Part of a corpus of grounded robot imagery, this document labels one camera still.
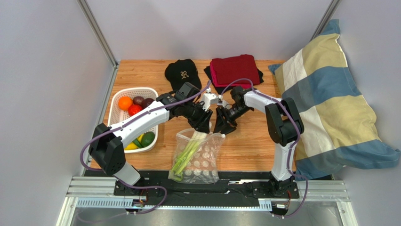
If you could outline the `clear polka dot zip bag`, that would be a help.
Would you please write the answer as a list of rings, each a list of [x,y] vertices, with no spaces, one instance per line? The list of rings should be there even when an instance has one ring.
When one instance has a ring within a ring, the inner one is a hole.
[[[185,129],[176,134],[176,150],[172,167],[176,163],[177,155],[182,152],[194,131],[194,129]],[[199,185],[216,183],[219,180],[217,157],[224,141],[224,134],[208,133],[199,150],[193,155],[193,158],[184,169],[182,181],[173,181],[182,184]]]

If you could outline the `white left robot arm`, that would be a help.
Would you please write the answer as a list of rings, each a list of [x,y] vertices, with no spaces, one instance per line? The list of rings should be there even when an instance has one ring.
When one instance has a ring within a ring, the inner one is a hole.
[[[139,113],[111,126],[96,126],[93,138],[83,147],[100,166],[100,171],[117,178],[126,186],[135,186],[141,179],[139,172],[126,161],[124,149],[159,124],[175,117],[184,117],[197,132],[210,132],[210,106],[219,96],[206,86],[199,90],[186,82],[179,90],[160,95]]]

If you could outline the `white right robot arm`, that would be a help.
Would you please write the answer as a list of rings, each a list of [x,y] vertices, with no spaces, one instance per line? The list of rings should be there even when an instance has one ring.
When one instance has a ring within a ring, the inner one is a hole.
[[[236,120],[250,110],[259,110],[266,116],[268,132],[275,143],[274,164],[269,180],[276,190],[288,188],[294,180],[292,171],[294,149],[304,132],[304,125],[293,99],[274,98],[255,89],[241,86],[231,90],[234,104],[227,108],[227,102],[218,96],[215,133],[229,134],[236,130]]]

